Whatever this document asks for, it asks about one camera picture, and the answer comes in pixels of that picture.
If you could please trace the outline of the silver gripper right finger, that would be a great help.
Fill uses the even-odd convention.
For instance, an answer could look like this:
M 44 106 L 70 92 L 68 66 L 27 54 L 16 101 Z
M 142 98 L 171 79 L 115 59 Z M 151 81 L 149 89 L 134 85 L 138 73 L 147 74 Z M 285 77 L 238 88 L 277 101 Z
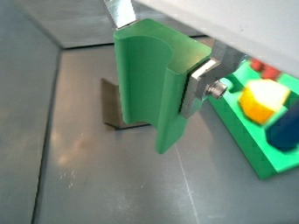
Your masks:
M 209 96 L 219 99 L 229 87 L 221 79 L 233 74 L 246 54 L 221 41 L 215 41 L 210 57 L 191 72 L 185 91 L 181 113 L 186 118 L 199 110 Z

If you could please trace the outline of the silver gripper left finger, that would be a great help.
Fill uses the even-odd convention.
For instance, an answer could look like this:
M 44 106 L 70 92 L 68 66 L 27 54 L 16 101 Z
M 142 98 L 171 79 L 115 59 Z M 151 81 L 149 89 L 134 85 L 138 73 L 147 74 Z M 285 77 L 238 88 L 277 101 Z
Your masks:
M 108 16 L 118 30 L 137 21 L 137 13 L 131 0 L 104 0 L 104 4 Z

